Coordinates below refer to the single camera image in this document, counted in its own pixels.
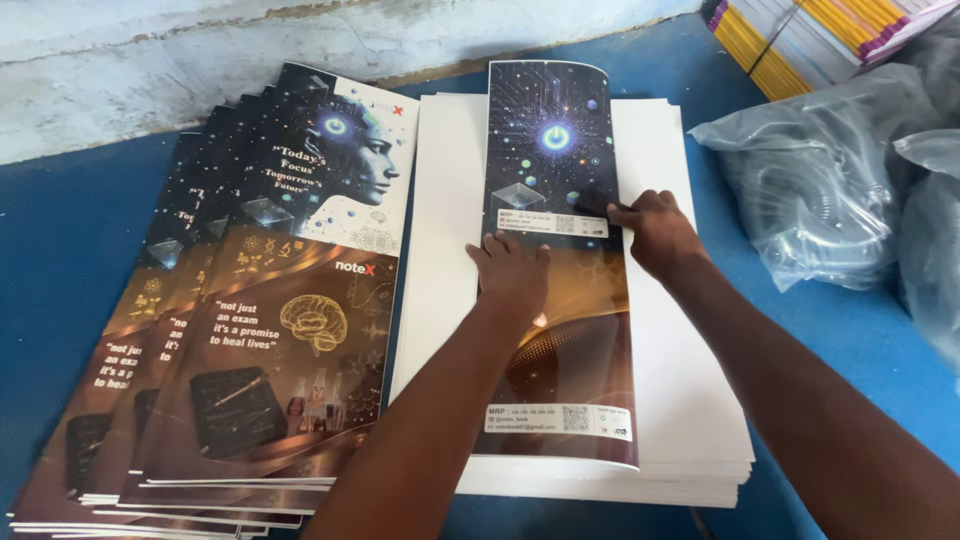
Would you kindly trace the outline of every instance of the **hand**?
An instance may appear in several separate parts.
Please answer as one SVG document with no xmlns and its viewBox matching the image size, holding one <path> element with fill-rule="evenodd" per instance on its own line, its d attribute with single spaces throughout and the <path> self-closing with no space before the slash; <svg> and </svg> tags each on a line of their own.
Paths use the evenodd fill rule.
<svg viewBox="0 0 960 540">
<path fill-rule="evenodd" d="M 634 211 L 624 211 L 611 204 L 607 214 L 613 223 L 635 233 L 630 254 L 658 281 L 676 276 L 688 261 L 710 260 L 673 193 L 648 189 L 631 208 Z"/>
<path fill-rule="evenodd" d="M 496 236 L 485 234 L 483 246 L 485 249 L 467 244 L 467 255 L 480 272 L 479 301 L 493 303 L 504 317 L 515 315 L 523 324 L 535 317 L 540 320 L 546 303 L 550 248 L 544 244 L 532 253 L 503 231 Z"/>
</svg>

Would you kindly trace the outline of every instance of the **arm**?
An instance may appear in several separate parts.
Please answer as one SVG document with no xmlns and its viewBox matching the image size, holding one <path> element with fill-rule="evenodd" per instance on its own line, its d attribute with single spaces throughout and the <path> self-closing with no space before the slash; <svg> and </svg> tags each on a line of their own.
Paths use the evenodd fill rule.
<svg viewBox="0 0 960 540">
<path fill-rule="evenodd" d="M 633 209 L 608 211 L 636 232 L 631 254 L 707 341 L 827 537 L 960 537 L 960 478 L 740 296 L 669 191 L 646 191 Z"/>
<path fill-rule="evenodd" d="M 483 291 L 476 306 L 377 421 L 305 540 L 440 533 L 496 383 L 546 302 L 546 246 L 527 254 L 498 231 L 484 247 L 467 246 Z"/>
</svg>

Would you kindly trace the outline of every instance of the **black notebook illustration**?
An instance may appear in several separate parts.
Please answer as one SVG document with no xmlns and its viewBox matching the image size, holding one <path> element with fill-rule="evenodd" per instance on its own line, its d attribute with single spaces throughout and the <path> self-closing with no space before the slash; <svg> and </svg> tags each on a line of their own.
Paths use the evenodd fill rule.
<svg viewBox="0 0 960 540">
<path fill-rule="evenodd" d="M 133 397 L 133 420 L 136 422 L 137 439 L 143 435 L 143 430 L 147 428 L 147 420 L 154 410 L 156 396 L 159 394 L 159 388 L 150 388 L 137 392 L 136 396 Z"/>
<path fill-rule="evenodd" d="M 90 464 L 103 444 L 113 414 L 75 416 L 66 423 L 66 488 L 83 493 Z"/>
<path fill-rule="evenodd" d="M 282 439 L 287 419 L 262 368 L 204 373 L 190 380 L 197 442 L 224 459 Z"/>
</svg>

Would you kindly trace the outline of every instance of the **blue table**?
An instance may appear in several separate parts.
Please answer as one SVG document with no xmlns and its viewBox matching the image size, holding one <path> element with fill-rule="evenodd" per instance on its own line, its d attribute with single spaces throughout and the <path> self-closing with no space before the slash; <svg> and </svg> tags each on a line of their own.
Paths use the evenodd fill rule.
<svg viewBox="0 0 960 540">
<path fill-rule="evenodd" d="M 684 127 L 764 103 L 697 15 L 562 45 L 526 58 L 597 65 L 615 97 L 665 97 Z M 396 90 L 486 92 L 486 73 Z M 8 508 L 60 418 L 126 282 L 177 134 L 0 167 L 0 506 Z M 885 290 L 774 287 L 740 226 L 716 156 L 686 138 L 697 226 L 710 256 L 764 313 L 960 470 L 954 379 Z M 757 463 L 737 509 L 704 509 L 727 538 L 822 538 L 754 436 Z M 0 539 L 9 534 L 0 528 Z M 275 532 L 272 536 L 293 534 Z M 444 538 L 700 538 L 686 508 L 458 496 Z"/>
</svg>

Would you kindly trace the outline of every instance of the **notex logo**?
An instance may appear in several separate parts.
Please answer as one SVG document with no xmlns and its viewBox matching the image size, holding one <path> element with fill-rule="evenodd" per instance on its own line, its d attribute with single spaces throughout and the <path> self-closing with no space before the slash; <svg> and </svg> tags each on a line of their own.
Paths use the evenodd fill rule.
<svg viewBox="0 0 960 540">
<path fill-rule="evenodd" d="M 346 270 L 348 272 L 356 272 L 357 274 L 363 274 L 364 276 L 372 276 L 373 269 L 376 268 L 375 264 L 357 264 L 356 262 L 342 262 L 340 260 L 334 265 L 337 270 Z"/>
</svg>

